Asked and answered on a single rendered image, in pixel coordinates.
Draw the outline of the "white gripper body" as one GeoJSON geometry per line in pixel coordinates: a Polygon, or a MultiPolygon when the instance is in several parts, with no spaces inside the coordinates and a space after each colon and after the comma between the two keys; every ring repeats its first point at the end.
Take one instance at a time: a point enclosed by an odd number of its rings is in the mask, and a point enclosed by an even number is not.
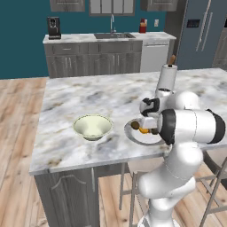
{"type": "Polygon", "coordinates": [[[142,129],[156,129],[157,120],[153,117],[141,117],[137,119],[142,129]]]}

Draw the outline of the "grey plate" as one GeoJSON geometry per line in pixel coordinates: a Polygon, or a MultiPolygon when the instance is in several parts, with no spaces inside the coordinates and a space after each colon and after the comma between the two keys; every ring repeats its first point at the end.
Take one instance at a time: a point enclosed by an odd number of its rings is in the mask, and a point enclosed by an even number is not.
{"type": "Polygon", "coordinates": [[[131,128],[131,123],[137,121],[133,119],[128,121],[124,126],[124,132],[128,139],[137,143],[139,145],[149,146],[149,145],[163,145],[165,141],[160,137],[159,134],[154,135],[153,133],[143,134],[139,130],[131,128]]]}

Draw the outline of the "pale green bowl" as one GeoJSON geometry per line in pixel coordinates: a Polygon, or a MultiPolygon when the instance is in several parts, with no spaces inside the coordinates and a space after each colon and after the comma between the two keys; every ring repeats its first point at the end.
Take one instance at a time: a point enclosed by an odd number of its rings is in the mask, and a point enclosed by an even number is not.
{"type": "Polygon", "coordinates": [[[74,131],[89,141],[97,141],[113,129],[113,122],[100,114],[85,114],[73,123],[74,131]]]}

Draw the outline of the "white paper towel roll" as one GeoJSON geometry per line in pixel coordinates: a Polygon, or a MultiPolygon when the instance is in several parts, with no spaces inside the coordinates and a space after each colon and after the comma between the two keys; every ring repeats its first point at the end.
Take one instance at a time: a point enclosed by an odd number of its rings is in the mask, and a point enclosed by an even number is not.
{"type": "Polygon", "coordinates": [[[170,90],[175,87],[177,66],[176,65],[163,65],[160,71],[160,78],[158,80],[156,90],[170,90]]]}

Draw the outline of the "grey metal stool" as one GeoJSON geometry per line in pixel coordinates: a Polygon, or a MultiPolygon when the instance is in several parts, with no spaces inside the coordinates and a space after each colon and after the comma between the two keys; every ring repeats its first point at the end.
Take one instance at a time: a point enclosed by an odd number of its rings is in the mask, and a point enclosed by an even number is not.
{"type": "Polygon", "coordinates": [[[130,196],[129,227],[136,227],[136,225],[133,224],[135,200],[137,200],[143,214],[148,209],[148,205],[145,203],[145,199],[139,194],[139,191],[137,188],[137,181],[138,181],[139,177],[141,177],[143,174],[151,172],[155,168],[159,167],[159,165],[163,161],[164,161],[164,159],[162,157],[160,157],[160,158],[129,161],[128,163],[123,163],[121,165],[121,185],[120,185],[119,209],[122,208],[122,198],[125,195],[129,195],[130,196]],[[129,190],[123,189],[124,174],[125,174],[126,167],[129,168],[130,176],[132,178],[131,188],[129,190]]]}
{"type": "Polygon", "coordinates": [[[201,219],[200,227],[203,227],[207,216],[223,211],[227,211],[227,205],[224,205],[217,197],[216,192],[222,180],[227,179],[227,148],[220,150],[209,150],[204,152],[204,158],[210,160],[216,168],[211,176],[198,177],[197,182],[201,182],[210,195],[205,213],[201,219]]]}

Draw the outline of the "white dishwasher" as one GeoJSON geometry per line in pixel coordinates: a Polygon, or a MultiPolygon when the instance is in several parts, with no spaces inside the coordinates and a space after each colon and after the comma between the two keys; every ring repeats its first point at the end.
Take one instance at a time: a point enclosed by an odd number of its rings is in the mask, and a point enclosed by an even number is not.
{"type": "Polygon", "coordinates": [[[168,42],[143,41],[141,55],[141,73],[157,72],[167,62],[168,42]]]}

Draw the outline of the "grey lower cupboard run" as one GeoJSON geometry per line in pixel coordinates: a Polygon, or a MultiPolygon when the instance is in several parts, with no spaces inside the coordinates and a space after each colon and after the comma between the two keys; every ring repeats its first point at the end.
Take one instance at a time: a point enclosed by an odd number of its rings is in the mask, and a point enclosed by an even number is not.
{"type": "Polygon", "coordinates": [[[142,42],[137,40],[46,43],[50,78],[140,72],[142,42]]]}

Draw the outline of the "steel sink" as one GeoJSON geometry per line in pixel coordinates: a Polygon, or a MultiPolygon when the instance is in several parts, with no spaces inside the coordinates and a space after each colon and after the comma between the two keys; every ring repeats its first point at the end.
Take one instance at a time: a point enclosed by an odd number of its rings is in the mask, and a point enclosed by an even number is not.
{"type": "Polygon", "coordinates": [[[136,38],[130,33],[100,33],[94,34],[97,39],[119,39],[119,38],[136,38]]]}

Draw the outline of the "red jar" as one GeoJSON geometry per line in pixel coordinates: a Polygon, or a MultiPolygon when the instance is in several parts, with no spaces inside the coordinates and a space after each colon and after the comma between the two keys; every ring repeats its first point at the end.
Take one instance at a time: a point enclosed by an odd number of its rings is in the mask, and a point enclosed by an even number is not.
{"type": "Polygon", "coordinates": [[[145,33],[147,29],[147,19],[141,19],[139,25],[139,32],[145,33]]]}

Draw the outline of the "grey fridge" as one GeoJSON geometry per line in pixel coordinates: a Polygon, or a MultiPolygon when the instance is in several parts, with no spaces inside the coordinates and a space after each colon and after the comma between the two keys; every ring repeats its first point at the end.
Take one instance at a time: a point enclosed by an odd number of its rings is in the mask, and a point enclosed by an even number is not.
{"type": "Polygon", "coordinates": [[[227,0],[187,0],[176,56],[180,70],[212,66],[226,14],[227,0]]]}

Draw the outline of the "grey tall cupboard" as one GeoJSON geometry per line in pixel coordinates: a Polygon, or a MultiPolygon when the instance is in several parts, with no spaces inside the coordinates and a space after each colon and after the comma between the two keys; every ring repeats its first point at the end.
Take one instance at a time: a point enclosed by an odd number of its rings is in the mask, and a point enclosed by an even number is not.
{"type": "Polygon", "coordinates": [[[212,67],[227,70],[227,27],[223,28],[220,35],[212,67]]]}

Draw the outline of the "grey island cupboard door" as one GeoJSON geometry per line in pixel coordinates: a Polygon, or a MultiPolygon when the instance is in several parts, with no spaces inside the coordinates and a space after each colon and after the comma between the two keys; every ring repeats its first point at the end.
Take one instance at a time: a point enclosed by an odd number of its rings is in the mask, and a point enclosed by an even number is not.
{"type": "Polygon", "coordinates": [[[59,172],[50,188],[59,227],[99,227],[97,192],[91,168],[59,172]]]}

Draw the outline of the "grey upper cupboard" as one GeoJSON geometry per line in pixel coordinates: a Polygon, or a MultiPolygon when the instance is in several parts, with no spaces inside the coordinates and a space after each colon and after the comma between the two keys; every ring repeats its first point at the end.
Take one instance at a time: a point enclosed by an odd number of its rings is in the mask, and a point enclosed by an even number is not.
{"type": "Polygon", "coordinates": [[[174,12],[178,0],[140,0],[140,9],[147,12],[174,12]]]}
{"type": "Polygon", "coordinates": [[[85,0],[50,0],[53,12],[84,12],[85,0]]]}

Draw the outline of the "grey framed window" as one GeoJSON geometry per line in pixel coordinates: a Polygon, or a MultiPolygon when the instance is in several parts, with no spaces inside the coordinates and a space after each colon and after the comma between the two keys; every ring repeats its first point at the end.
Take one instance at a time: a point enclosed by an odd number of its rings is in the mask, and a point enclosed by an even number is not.
{"type": "Polygon", "coordinates": [[[132,16],[136,0],[89,0],[90,16],[132,16]]]}

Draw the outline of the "black coffee machine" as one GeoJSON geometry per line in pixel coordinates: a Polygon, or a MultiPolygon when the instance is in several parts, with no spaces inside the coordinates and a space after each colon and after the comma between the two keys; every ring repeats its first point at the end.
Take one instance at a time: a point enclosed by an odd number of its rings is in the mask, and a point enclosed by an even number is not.
{"type": "Polygon", "coordinates": [[[50,40],[61,38],[59,17],[48,17],[47,28],[50,40]]]}

